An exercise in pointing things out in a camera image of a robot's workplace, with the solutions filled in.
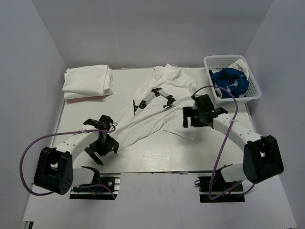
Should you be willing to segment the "white t-shirt black print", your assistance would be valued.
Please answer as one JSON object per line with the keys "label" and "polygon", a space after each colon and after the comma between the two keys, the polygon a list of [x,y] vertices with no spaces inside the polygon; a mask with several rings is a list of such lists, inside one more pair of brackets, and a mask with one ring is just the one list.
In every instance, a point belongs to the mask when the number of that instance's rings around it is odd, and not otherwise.
{"label": "white t-shirt black print", "polygon": [[123,150],[137,141],[163,130],[194,140],[196,130],[183,128],[183,107],[192,106],[197,82],[180,67],[170,64],[154,67],[155,76],[145,81],[116,119],[111,136]]}

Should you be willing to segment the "blue Mickey Mouse t-shirt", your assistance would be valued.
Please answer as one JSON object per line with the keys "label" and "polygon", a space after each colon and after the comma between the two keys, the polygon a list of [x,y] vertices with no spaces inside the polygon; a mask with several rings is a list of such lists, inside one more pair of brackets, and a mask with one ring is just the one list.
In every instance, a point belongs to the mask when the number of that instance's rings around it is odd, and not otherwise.
{"label": "blue Mickey Mouse t-shirt", "polygon": [[242,71],[233,68],[223,68],[221,71],[212,73],[209,71],[215,93],[218,98],[231,98],[229,91],[235,98],[242,98],[248,91],[249,81]]}

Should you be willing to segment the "white t-shirt green trim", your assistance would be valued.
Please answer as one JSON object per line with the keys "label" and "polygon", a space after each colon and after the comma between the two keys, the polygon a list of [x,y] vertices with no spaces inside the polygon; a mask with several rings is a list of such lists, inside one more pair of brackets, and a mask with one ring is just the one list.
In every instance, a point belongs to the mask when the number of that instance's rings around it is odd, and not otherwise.
{"label": "white t-shirt green trim", "polygon": [[239,71],[242,71],[246,76],[247,80],[249,79],[249,69],[247,63],[243,59],[238,59],[232,63],[229,68],[233,68]]}

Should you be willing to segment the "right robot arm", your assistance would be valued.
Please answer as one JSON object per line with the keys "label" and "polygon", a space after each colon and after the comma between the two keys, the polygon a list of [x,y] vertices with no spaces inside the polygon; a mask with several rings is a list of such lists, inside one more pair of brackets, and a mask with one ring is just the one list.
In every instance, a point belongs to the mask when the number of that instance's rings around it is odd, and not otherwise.
{"label": "right robot arm", "polygon": [[284,171],[277,140],[262,136],[233,120],[222,107],[215,108],[208,95],[194,98],[194,105],[183,107],[183,127],[206,127],[224,134],[243,152],[241,164],[222,167],[216,172],[215,184],[227,190],[233,182],[248,180],[258,184]]}

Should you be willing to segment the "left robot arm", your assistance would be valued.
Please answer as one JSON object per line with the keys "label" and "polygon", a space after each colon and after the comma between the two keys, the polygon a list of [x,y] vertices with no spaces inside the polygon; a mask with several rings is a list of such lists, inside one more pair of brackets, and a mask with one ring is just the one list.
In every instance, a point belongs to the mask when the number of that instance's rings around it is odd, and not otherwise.
{"label": "left robot arm", "polygon": [[70,188],[96,190],[100,187],[99,171],[93,167],[73,168],[74,160],[85,152],[96,164],[103,165],[101,157],[117,153],[119,143],[111,137],[116,123],[106,115],[99,120],[87,119],[82,128],[63,143],[40,152],[34,185],[60,195]]}

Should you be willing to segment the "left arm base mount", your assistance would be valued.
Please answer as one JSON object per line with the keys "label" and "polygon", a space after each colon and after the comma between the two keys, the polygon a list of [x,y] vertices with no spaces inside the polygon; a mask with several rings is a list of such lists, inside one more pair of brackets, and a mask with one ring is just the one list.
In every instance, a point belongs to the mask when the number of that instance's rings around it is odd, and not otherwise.
{"label": "left arm base mount", "polygon": [[69,199],[78,200],[115,200],[121,183],[120,174],[101,174],[93,184],[73,187]]}

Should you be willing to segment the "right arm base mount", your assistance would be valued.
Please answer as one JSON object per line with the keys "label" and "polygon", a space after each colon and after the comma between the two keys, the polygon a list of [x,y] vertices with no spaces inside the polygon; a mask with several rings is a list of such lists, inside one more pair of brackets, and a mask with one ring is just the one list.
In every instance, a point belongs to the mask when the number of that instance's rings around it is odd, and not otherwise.
{"label": "right arm base mount", "polygon": [[[244,189],[243,189],[242,184],[239,184],[234,189],[232,189],[229,192],[226,192],[221,197],[219,197],[215,200],[209,199],[209,196],[208,196],[209,184],[210,184],[210,177],[208,177],[208,176],[198,177],[198,179],[194,182],[194,185],[199,188],[199,197],[200,197],[201,203],[245,202],[245,198],[243,196]],[[235,184],[238,184],[238,182],[226,183],[224,181],[221,181],[220,179],[215,178],[213,180],[211,195],[216,196]]]}

